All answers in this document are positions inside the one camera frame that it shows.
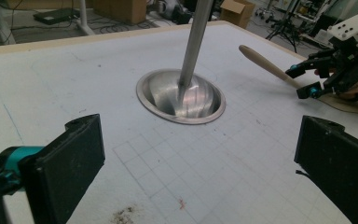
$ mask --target white robot part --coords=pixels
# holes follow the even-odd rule
[[[339,40],[347,40],[358,34],[358,15],[342,21],[334,26],[330,26],[327,33]]]

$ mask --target stainless steel bowl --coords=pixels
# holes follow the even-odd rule
[[[177,123],[202,124],[217,119],[225,110],[223,93],[194,74],[189,87],[179,85],[180,69],[161,69],[143,76],[136,92],[152,113]]]

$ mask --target robotic hand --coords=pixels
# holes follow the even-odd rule
[[[311,54],[306,61],[291,66],[286,74],[295,78],[306,70],[317,69],[320,78],[327,78],[323,85],[315,82],[298,89],[300,99],[352,91],[351,100],[358,101],[358,91],[353,91],[358,87],[358,41],[353,37],[358,34],[358,15],[330,27],[327,32],[333,35],[329,41],[334,48]]]

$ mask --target wooden handle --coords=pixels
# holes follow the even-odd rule
[[[295,88],[300,88],[301,86],[296,83],[291,77],[289,77],[287,74],[285,74],[279,67],[277,67],[275,64],[270,62],[268,59],[263,57],[261,54],[257,53],[255,50],[246,47],[244,45],[240,45],[240,52],[248,58],[250,61],[254,62],[258,66],[266,69],[269,71],[272,75],[275,77],[280,78],[281,80],[287,82],[291,86]]]

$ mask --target white tabletop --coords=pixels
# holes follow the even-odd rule
[[[69,223],[350,223],[296,175],[303,115],[358,138],[358,115],[296,91],[245,59],[247,45],[282,70],[300,58],[224,22],[205,32],[196,73],[226,96],[217,120],[181,125],[149,113],[135,87],[145,74],[181,68],[189,26],[0,47],[0,152],[44,146],[71,119],[101,114],[105,165]],[[317,79],[309,72],[299,81]],[[33,223],[25,193],[7,196],[14,223]]]

